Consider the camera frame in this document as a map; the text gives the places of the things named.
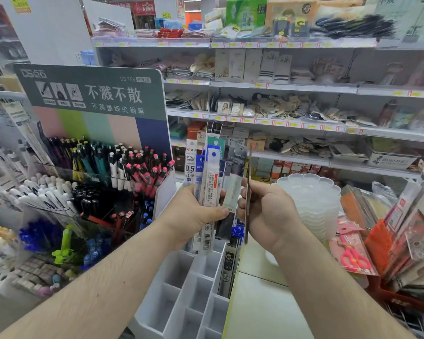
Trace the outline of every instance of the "orange wall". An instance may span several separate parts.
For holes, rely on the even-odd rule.
[[[188,12],[185,14],[185,24],[188,26],[192,20],[198,20],[201,22],[201,12]]]

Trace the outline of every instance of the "hand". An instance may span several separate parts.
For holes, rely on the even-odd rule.
[[[246,178],[242,186],[246,187]],[[251,205],[249,211],[249,232],[267,251],[276,256],[286,244],[289,228],[303,226],[293,199],[278,186],[250,179]],[[245,220],[246,190],[237,202],[237,216]]]
[[[190,185],[179,189],[156,220],[170,235],[172,250],[181,249],[205,224],[222,220],[229,214],[226,207],[200,206],[193,195],[194,188]]]

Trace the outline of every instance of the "pen refill package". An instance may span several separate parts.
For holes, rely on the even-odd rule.
[[[215,207],[220,198],[218,181],[220,175],[220,147],[209,144],[204,162],[199,203],[205,207]],[[212,251],[213,232],[215,223],[205,224],[193,237],[193,251],[198,254],[209,254]]]
[[[235,147],[229,149],[224,172],[223,187],[226,188],[226,195],[223,205],[229,209],[230,213],[225,219],[218,222],[216,238],[231,239],[246,159],[247,148],[245,146],[236,144]]]

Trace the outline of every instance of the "color stripe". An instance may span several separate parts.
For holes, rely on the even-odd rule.
[[[155,149],[158,154],[166,153],[169,160],[171,160],[170,132],[167,121],[140,117],[136,117],[135,120],[141,145]]]
[[[112,129],[115,143],[131,145],[134,149],[141,150],[139,131],[134,118],[123,117],[121,115],[107,115]]]
[[[101,141],[104,144],[115,144],[107,114],[81,112],[88,129],[88,139],[91,141]]]
[[[46,137],[67,137],[63,124],[54,108],[33,107],[35,114],[41,121],[42,129]]]
[[[56,111],[69,138],[79,139],[82,136],[89,137],[88,129],[82,118],[81,111],[70,109],[56,109]]]

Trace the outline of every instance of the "pen display sign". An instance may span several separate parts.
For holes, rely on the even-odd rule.
[[[14,71],[46,136],[148,145],[171,158],[160,71],[35,64]]]

